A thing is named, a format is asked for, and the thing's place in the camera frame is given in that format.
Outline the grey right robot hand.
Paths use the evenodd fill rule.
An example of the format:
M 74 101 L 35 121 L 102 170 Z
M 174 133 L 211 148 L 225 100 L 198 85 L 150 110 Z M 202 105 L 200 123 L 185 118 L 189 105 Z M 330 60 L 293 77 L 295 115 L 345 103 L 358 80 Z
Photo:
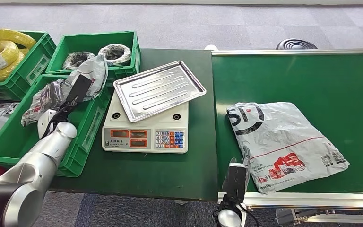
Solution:
M 250 180 L 250 176 L 251 176 L 251 171 L 250 171 L 251 152 L 250 152 L 250 149 L 246 145 L 243 146 L 243 150 L 244 150 L 243 165 L 245 166 L 245 169 L 246 169 L 245 189 L 247 189 L 248 184 L 249 184 L 249 180 Z

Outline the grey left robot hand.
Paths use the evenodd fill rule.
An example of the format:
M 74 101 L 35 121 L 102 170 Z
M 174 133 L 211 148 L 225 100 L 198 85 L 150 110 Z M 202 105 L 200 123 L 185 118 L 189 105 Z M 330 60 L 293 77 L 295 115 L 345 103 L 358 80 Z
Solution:
M 47 84 L 39 92 L 37 100 L 41 106 L 41 116 L 37 122 L 37 129 L 40 139 L 54 130 L 55 126 L 51 120 L 64 104 L 69 92 L 69 83 L 64 79 L 58 79 Z

